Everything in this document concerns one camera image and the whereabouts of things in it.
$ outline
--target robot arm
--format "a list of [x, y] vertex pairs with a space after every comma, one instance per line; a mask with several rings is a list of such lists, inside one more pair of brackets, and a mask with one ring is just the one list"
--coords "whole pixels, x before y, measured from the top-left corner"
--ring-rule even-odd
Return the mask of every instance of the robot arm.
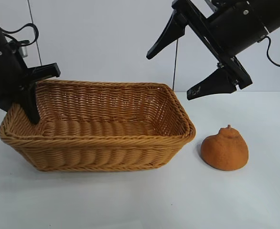
[[[18, 41], [11, 34], [25, 27], [32, 27], [35, 40]], [[8, 111], [12, 103], [19, 103], [29, 120], [37, 124], [40, 120], [36, 105], [36, 82], [59, 77], [56, 63], [28, 68], [23, 60], [24, 48], [38, 39], [37, 27], [28, 23], [17, 31], [6, 31], [0, 27], [0, 109]]]
[[175, 0], [162, 35], [148, 51], [151, 59], [184, 36], [189, 25], [218, 60], [218, 69], [187, 92], [189, 100], [209, 94], [233, 93], [252, 84], [236, 55], [280, 27], [280, 0], [205, 0], [214, 13], [206, 18], [190, 0]]

